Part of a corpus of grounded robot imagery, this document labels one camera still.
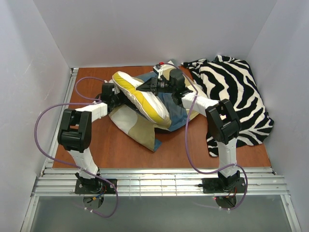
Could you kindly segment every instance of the purple cable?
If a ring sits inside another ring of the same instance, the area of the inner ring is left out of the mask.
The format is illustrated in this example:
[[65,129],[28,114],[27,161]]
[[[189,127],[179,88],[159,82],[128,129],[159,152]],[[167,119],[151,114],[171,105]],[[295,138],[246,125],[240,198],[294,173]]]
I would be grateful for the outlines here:
[[[80,79],[80,80],[75,84],[75,90],[77,90],[77,88],[76,88],[76,87],[77,87],[77,84],[78,84],[81,80],[90,79],[90,78],[91,78],[91,77],[84,77],[84,78]],[[81,97],[86,98],[86,99],[88,99],[88,100],[96,100],[96,101],[98,101],[98,99],[87,98],[87,97],[83,96],[82,94],[80,94],[79,92],[77,92],[77,93],[78,93]],[[82,169],[80,166],[78,166],[78,165],[76,165],[76,164],[74,164],[74,163],[69,163],[69,162],[66,162],[66,161],[63,161],[63,160],[60,160],[60,159],[53,158],[52,156],[49,156],[49,155],[41,148],[41,146],[40,146],[40,144],[39,144],[39,141],[38,141],[38,125],[39,125],[39,121],[40,121],[40,119],[42,118],[42,116],[43,116],[47,111],[49,111],[49,110],[51,110],[51,109],[53,109],[53,108],[55,108],[55,107],[64,106],[64,105],[91,105],[91,104],[92,104],[92,103],[60,103],[60,104],[56,104],[56,105],[53,105],[53,106],[48,107],[46,110],[44,110],[42,113],[40,113],[40,115],[38,116],[37,121],[35,122],[35,125],[34,125],[34,141],[35,141],[35,144],[36,144],[37,148],[39,149],[39,151],[40,151],[43,155],[45,155],[47,158],[50,158],[51,160],[56,161],[56,162],[60,162],[60,163],[63,163],[63,164],[70,165],[70,166],[72,166],[72,167],[78,168],[78,169],[84,171],[85,173],[87,173],[87,174],[89,174],[89,175],[91,175],[91,176],[93,176],[93,177],[96,177],[96,178],[98,178],[98,179],[100,179],[100,180],[102,180],[102,181],[105,181],[106,183],[110,184],[110,185],[114,188],[115,193],[116,193],[116,205],[115,205],[115,208],[113,209],[113,211],[112,211],[109,215],[103,215],[103,214],[101,214],[101,213],[96,212],[96,211],[93,210],[93,212],[96,213],[96,214],[98,214],[99,216],[101,216],[101,217],[103,217],[103,218],[109,218],[109,217],[111,217],[111,216],[116,212],[117,207],[118,207],[118,203],[119,203],[118,191],[117,191],[117,188],[115,187],[115,185],[114,185],[112,182],[110,182],[109,180],[107,180],[107,179],[105,179],[105,178],[103,178],[103,177],[101,177],[101,176],[95,175],[95,174],[93,174],[93,173],[91,173],[91,172],[89,172],[89,171],[87,171],[87,170],[84,170],[84,169]]]
[[[173,66],[173,67],[176,68],[176,69],[179,69],[177,66],[175,66],[175,65],[173,65],[173,64],[169,64],[169,63],[164,63],[164,64],[167,64],[167,65]],[[231,166],[237,166],[237,167],[239,167],[239,168],[242,170],[242,172],[243,172],[243,174],[244,174],[244,176],[245,176],[245,180],[246,180],[246,189],[245,189],[245,192],[244,192],[244,194],[243,194],[243,196],[242,196],[240,202],[239,202],[238,204],[236,204],[234,207],[232,207],[232,208],[230,208],[230,209],[225,209],[225,208],[223,208],[224,210],[233,210],[233,209],[236,209],[236,208],[238,208],[238,207],[241,205],[241,203],[242,203],[243,200],[245,199],[246,193],[247,193],[247,190],[248,190],[248,177],[247,177],[247,174],[246,174],[245,170],[244,170],[241,166],[239,166],[239,165],[237,165],[237,164],[229,164],[229,165],[226,165],[226,166],[224,166],[224,167],[222,167],[222,168],[219,168],[219,169],[217,169],[217,170],[215,170],[215,171],[212,171],[212,172],[202,172],[202,171],[200,171],[199,169],[197,169],[197,167],[193,164],[193,161],[192,161],[192,159],[191,159],[190,152],[189,152],[188,138],[187,138],[187,135],[188,135],[188,125],[189,125],[189,121],[190,121],[190,115],[191,115],[192,110],[193,110],[193,106],[194,106],[194,104],[195,104],[195,101],[197,100],[198,90],[197,90],[197,88],[195,88],[195,86],[193,85],[193,83],[192,83],[192,81],[190,80],[190,78],[189,78],[186,74],[184,74],[184,76],[187,78],[187,80],[190,82],[190,84],[192,85],[192,87],[193,87],[193,88],[195,89],[195,91],[196,91],[196,94],[195,94],[195,96],[194,96],[194,98],[193,98],[193,102],[192,102],[192,105],[191,105],[191,107],[190,107],[190,110],[189,110],[189,113],[188,113],[188,116],[187,116],[187,121],[186,121],[186,123],[185,123],[184,140],[185,140],[185,151],[186,151],[186,153],[187,153],[188,160],[189,160],[189,162],[190,162],[192,168],[193,168],[195,171],[197,171],[198,173],[201,173],[201,174],[214,174],[214,173],[217,173],[217,172],[219,172],[219,171],[221,171],[221,170],[223,170],[223,169],[225,169],[225,168],[231,167]],[[216,208],[216,209],[217,209],[217,207],[214,207],[214,206],[202,205],[202,204],[197,204],[197,203],[194,203],[194,204],[199,205],[199,206],[202,206],[202,207],[209,207],[209,208]]]

